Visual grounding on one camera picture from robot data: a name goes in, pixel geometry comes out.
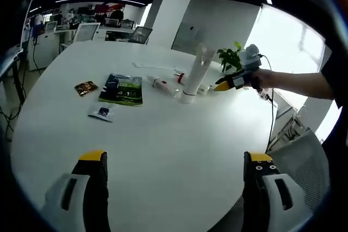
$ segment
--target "window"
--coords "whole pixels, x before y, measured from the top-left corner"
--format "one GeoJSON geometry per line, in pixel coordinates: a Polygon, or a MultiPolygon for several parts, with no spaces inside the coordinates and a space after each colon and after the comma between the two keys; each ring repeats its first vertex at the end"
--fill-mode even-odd
{"type": "MultiPolygon", "coordinates": [[[[285,73],[319,72],[325,39],[314,29],[284,11],[263,5],[245,47],[255,44],[266,55],[273,71],[285,73]]],[[[261,68],[269,69],[266,60],[261,68]]],[[[293,92],[275,91],[296,111],[307,97],[293,92]]]]}
{"type": "Polygon", "coordinates": [[[315,132],[316,137],[321,143],[323,143],[330,134],[331,130],[336,124],[336,121],[339,118],[339,115],[341,114],[341,111],[342,107],[338,109],[336,102],[332,102],[329,110],[327,111],[327,114],[325,115],[324,120],[322,120],[319,128],[315,132]]]}

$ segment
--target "cable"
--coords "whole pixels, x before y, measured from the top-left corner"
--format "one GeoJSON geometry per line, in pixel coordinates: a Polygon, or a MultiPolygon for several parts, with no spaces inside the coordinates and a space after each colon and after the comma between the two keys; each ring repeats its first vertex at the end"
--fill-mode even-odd
{"type": "Polygon", "coordinates": [[[24,68],[24,71],[23,71],[22,83],[21,83],[25,99],[27,99],[27,92],[26,92],[26,90],[24,88],[24,79],[26,77],[27,68],[28,68],[28,65],[25,65],[25,68],[24,68]]]}
{"type": "MultiPolygon", "coordinates": [[[[266,56],[266,55],[260,54],[260,57],[266,58],[266,60],[267,60],[267,62],[268,62],[268,65],[270,66],[270,70],[272,71],[272,66],[271,66],[271,63],[270,63],[270,61],[268,60],[267,56],[266,56]]],[[[274,106],[273,106],[273,101],[274,101],[274,88],[272,87],[272,100],[271,100],[271,103],[272,103],[272,124],[271,124],[270,136],[269,136],[269,138],[268,138],[268,144],[267,144],[266,152],[268,151],[269,145],[270,145],[270,143],[271,143],[271,135],[272,135],[272,129],[273,129],[273,123],[274,123],[274,106]]]]}
{"type": "Polygon", "coordinates": [[[10,124],[11,119],[10,119],[9,116],[7,116],[7,115],[4,113],[4,111],[3,111],[2,108],[1,108],[1,106],[0,106],[0,114],[4,116],[4,118],[5,118],[6,122],[7,122],[6,130],[5,130],[5,136],[7,136],[7,129],[8,129],[8,128],[10,128],[12,131],[14,131],[13,128],[12,128],[12,126],[11,126],[11,124],[10,124]]]}
{"type": "Polygon", "coordinates": [[[20,112],[21,112],[21,109],[22,109],[22,104],[20,104],[20,107],[19,107],[19,109],[18,109],[18,112],[15,114],[15,116],[13,116],[13,117],[9,117],[9,120],[10,121],[12,121],[13,119],[15,119],[16,117],[18,117],[18,115],[20,114],[20,112]]]}
{"type": "Polygon", "coordinates": [[[36,69],[39,72],[39,75],[41,75],[40,69],[39,69],[39,67],[38,67],[38,65],[36,64],[36,61],[35,61],[35,48],[36,48],[36,45],[38,44],[38,37],[37,36],[34,37],[33,41],[34,41],[33,61],[34,61],[36,69]]]}

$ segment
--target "human arm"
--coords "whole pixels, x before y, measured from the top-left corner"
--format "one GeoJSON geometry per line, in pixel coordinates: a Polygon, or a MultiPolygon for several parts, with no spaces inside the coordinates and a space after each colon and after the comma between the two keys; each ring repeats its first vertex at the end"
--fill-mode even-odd
{"type": "Polygon", "coordinates": [[[321,73],[293,74],[259,69],[253,76],[259,78],[262,89],[274,87],[314,98],[336,98],[330,84],[321,73]]]}

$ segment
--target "green leaves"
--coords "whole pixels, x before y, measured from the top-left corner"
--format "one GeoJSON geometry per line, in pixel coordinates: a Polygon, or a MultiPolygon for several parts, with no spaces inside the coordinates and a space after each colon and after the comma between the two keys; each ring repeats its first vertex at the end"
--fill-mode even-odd
{"type": "Polygon", "coordinates": [[[219,58],[221,59],[222,72],[231,69],[232,66],[237,68],[237,71],[241,70],[241,63],[239,59],[239,52],[241,51],[241,45],[238,42],[234,42],[237,47],[237,51],[233,51],[230,48],[222,48],[217,50],[219,58]]]}
{"type": "Polygon", "coordinates": [[[234,42],[234,45],[238,48],[238,51],[241,50],[241,45],[237,41],[234,42]]]}

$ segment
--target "round table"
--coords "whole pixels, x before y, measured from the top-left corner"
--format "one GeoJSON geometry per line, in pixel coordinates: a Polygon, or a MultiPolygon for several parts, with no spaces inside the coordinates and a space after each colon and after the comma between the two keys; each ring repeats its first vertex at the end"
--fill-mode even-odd
{"type": "MultiPolygon", "coordinates": [[[[146,76],[175,83],[194,56],[157,46],[77,42],[62,52],[32,88],[17,120],[11,151],[16,178],[40,208],[48,188],[71,173],[89,150],[108,153],[112,231],[207,231],[242,193],[244,151],[264,152],[271,104],[255,90],[196,96],[182,104],[146,76]],[[138,68],[146,64],[159,68],[138,68]],[[143,77],[142,106],[116,105],[113,123],[88,117],[108,75],[143,77]],[[79,97],[74,86],[97,91],[79,97]]],[[[213,62],[204,83],[222,76],[213,62]]]]}

